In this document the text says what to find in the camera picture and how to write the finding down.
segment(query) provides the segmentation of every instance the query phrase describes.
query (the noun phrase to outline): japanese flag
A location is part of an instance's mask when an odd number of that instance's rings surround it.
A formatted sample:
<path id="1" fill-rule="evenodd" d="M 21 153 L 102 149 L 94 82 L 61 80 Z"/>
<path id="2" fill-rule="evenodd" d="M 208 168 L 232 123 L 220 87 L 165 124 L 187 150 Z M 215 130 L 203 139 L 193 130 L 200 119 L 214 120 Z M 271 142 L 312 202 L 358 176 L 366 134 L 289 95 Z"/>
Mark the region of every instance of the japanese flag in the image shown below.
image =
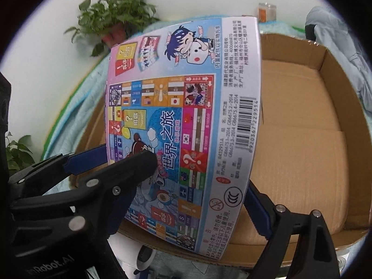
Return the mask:
<path id="1" fill-rule="evenodd" d="M 179 97 L 173 97 L 173 98 L 171 98 L 170 104 L 171 104 L 171 105 L 174 105 L 174 106 L 179 105 L 179 104 L 180 104 L 180 99 L 179 99 Z"/>

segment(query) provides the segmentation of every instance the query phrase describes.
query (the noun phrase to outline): yellow balloon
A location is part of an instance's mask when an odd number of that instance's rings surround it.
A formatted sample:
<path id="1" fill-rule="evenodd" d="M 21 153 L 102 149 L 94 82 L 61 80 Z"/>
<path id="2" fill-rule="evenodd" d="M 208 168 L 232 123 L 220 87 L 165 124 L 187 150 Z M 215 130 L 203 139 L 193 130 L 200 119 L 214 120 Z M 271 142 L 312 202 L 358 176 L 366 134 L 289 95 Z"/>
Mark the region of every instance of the yellow balloon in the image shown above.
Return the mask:
<path id="1" fill-rule="evenodd" d="M 121 134 L 127 139 L 127 140 L 130 140 L 131 139 L 131 131 L 129 130 L 128 127 L 123 127 L 123 129 L 121 129 Z"/>

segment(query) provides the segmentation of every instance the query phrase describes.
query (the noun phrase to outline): ccc certification mark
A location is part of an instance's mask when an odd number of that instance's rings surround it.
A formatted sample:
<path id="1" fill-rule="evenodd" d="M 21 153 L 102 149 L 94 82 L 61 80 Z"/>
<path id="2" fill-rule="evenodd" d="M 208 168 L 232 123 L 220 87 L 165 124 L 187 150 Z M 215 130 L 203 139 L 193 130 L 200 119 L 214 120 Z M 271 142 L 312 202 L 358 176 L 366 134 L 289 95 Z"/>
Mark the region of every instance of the ccc certification mark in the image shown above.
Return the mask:
<path id="1" fill-rule="evenodd" d="M 239 188 L 231 187 L 226 190 L 224 200 L 228 206 L 233 208 L 240 205 L 243 200 L 243 194 Z"/>

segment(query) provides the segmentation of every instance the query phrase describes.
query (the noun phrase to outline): question mark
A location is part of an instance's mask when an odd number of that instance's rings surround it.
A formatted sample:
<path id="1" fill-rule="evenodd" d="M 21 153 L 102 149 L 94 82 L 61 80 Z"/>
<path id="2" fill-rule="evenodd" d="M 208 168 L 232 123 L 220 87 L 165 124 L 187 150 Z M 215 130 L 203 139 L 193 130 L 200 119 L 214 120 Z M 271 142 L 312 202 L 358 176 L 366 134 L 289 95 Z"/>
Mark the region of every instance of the question mark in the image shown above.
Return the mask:
<path id="1" fill-rule="evenodd" d="M 185 155 L 183 156 L 183 162 L 184 162 L 185 164 L 188 164 L 188 163 L 189 163 L 189 160 L 191 160 L 191 161 L 197 163 L 198 165 L 200 165 L 200 164 L 202 163 L 200 160 L 198 160 L 198 161 L 194 160 L 194 159 L 193 159 L 189 154 L 185 154 Z"/>

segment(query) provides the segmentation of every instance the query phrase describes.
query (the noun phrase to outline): barcode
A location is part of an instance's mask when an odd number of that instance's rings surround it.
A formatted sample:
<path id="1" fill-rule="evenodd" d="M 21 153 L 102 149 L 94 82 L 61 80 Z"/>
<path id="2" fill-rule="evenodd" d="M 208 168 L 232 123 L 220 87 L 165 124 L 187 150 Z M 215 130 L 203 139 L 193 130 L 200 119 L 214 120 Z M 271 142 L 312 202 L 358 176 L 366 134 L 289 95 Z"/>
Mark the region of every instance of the barcode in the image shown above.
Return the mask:
<path id="1" fill-rule="evenodd" d="M 249 150 L 249 138 L 252 127 L 253 97 L 241 96 L 239 99 L 238 129 L 235 147 Z"/>

